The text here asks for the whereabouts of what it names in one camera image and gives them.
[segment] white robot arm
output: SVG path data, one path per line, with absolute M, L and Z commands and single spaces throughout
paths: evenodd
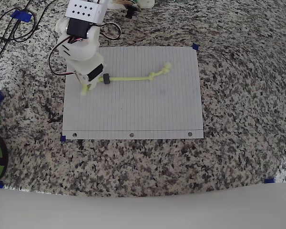
M 66 16 L 69 19 L 58 21 L 56 31 L 61 34 L 57 45 L 49 55 L 49 67 L 54 74 L 69 75 L 75 74 L 81 84 L 90 85 L 90 89 L 97 84 L 98 78 L 104 69 L 104 59 L 97 52 L 100 43 L 100 27 L 113 24 L 119 30 L 119 36 L 108 37 L 116 40 L 120 37 L 122 30 L 114 22 L 102 24 L 110 0 L 95 0 L 94 2 L 84 0 L 70 0 Z M 114 0 L 116 2 L 129 2 L 131 0 Z M 150 8 L 154 0 L 141 0 L 144 8 Z M 67 72 L 56 73 L 51 68 L 50 57 L 54 49 L 59 50 L 60 56 L 66 59 Z

